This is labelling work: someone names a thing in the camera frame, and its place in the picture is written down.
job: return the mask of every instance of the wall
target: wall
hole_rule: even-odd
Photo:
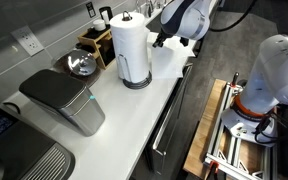
[[[110,6],[113,15],[133,11],[135,0],[92,0],[96,17],[90,18],[85,0],[0,0],[0,102],[17,92],[35,72],[50,68],[71,50],[77,36],[99,18],[98,9]],[[28,25],[44,50],[30,57],[10,32]]]

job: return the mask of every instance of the wooden utensil holder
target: wooden utensil holder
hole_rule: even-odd
[[[97,32],[94,29],[89,29],[87,32],[80,34],[77,39],[82,45],[89,45],[94,48],[95,52],[93,53],[93,56],[100,68],[107,69],[107,67],[115,59],[115,53],[112,50],[112,34],[109,28],[106,28],[101,32]]]

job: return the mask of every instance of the appliance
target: appliance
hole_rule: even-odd
[[[105,115],[85,83],[63,73],[41,70],[19,88],[55,120],[84,136],[93,135]]]
[[[68,179],[73,154],[25,121],[0,106],[0,180]]]

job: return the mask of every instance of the metal frame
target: metal frame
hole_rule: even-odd
[[[233,179],[243,180],[268,180],[277,179],[277,147],[265,147],[262,157],[261,169],[252,174],[249,173],[247,167],[239,159],[239,151],[241,139],[231,136],[228,149],[228,157],[223,157],[223,153],[219,150],[219,144],[224,131],[224,125],[221,121],[221,113],[228,108],[231,103],[232,95],[241,91],[240,86],[231,87],[230,83],[226,83],[224,87],[223,99],[218,110],[214,131],[210,140],[208,151],[204,163],[209,165],[211,161],[216,161],[220,164],[219,169],[225,172]]]

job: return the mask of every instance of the wooden box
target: wooden box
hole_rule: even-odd
[[[87,32],[80,34],[77,39],[82,45],[94,48],[93,56],[100,68],[107,69],[115,59],[111,30],[108,27],[103,31],[90,28]]]
[[[218,110],[223,98],[223,87],[226,82],[222,80],[215,80],[211,94],[207,101],[202,118],[199,122],[198,129],[192,141],[190,150],[186,157],[183,169],[195,176],[205,179],[209,173],[209,167],[203,164],[205,155],[208,150],[210,139],[214,131],[215,121]],[[229,147],[230,133],[224,131],[221,136],[219,150],[227,157],[227,149]],[[255,143],[242,141],[239,150],[239,160],[242,166],[245,166],[249,174],[257,172],[261,169],[262,157],[264,154],[264,147]]]

